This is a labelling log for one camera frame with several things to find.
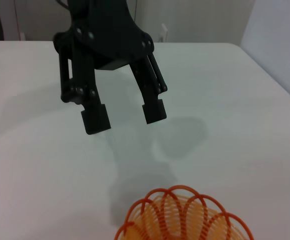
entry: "wall outlet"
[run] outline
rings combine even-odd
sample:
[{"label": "wall outlet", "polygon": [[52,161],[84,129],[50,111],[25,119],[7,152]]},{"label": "wall outlet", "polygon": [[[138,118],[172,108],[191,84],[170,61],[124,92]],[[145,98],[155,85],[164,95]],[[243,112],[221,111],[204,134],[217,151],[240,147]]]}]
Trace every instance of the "wall outlet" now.
[{"label": "wall outlet", "polygon": [[159,43],[166,43],[167,37],[168,37],[168,28],[163,23],[163,24],[161,24],[161,32],[160,32],[159,37],[158,37],[158,42]]},{"label": "wall outlet", "polygon": [[20,37],[20,40],[21,40],[21,41],[26,41],[26,35],[25,35],[25,33],[21,32],[21,33],[19,34],[19,37]]}]

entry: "orange slinky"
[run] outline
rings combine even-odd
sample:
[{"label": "orange slinky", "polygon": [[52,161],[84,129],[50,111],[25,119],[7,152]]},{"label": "orange slinky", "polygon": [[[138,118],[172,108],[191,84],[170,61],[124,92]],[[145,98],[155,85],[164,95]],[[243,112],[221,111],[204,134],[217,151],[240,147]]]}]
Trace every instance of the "orange slinky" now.
[{"label": "orange slinky", "polygon": [[[177,194],[186,190],[190,195]],[[208,208],[213,202],[219,211]],[[115,240],[254,240],[247,225],[210,196],[183,185],[158,188],[130,208]]]}]

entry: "white tabletop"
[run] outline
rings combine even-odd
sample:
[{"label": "white tabletop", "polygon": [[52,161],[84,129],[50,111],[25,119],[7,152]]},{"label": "white tabletop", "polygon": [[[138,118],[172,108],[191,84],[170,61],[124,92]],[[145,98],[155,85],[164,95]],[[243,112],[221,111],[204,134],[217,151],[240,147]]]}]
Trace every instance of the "white tabletop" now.
[{"label": "white tabletop", "polygon": [[168,118],[129,67],[96,71],[112,129],[60,100],[51,42],[0,42],[0,240],[111,240],[131,204],[188,185],[256,239],[290,239],[290,96],[239,47],[156,44]]}]

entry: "robotic arm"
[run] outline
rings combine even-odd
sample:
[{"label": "robotic arm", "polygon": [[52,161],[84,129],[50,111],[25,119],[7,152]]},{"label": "robotic arm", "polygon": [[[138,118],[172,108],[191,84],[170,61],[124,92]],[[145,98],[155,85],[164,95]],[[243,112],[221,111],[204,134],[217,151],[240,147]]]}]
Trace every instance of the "robotic arm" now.
[{"label": "robotic arm", "polygon": [[[68,0],[68,10],[71,27],[53,40],[59,54],[61,99],[84,106],[81,114],[87,134],[111,128],[97,91],[95,70],[130,65],[144,98],[147,124],[165,119],[158,95],[167,86],[153,55],[154,43],[135,24],[126,0]],[[73,78],[69,78],[68,59]]]}]

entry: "black cable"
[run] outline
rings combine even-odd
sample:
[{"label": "black cable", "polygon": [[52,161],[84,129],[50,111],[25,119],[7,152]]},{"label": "black cable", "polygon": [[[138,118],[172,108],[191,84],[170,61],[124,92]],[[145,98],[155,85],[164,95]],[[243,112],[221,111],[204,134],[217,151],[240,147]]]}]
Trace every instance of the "black cable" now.
[{"label": "black cable", "polygon": [[136,22],[137,3],[138,3],[138,0],[136,0],[136,7],[135,7],[135,19],[134,19],[134,22]]},{"label": "black cable", "polygon": [[17,15],[17,9],[16,9],[16,1],[14,0],[13,3],[14,3],[14,12],[15,12],[15,17],[16,17],[17,33],[18,33],[19,40],[21,41],[18,15]]},{"label": "black cable", "polygon": [[56,2],[66,10],[69,10],[69,7],[65,3],[63,3],[62,0],[56,0]]}]

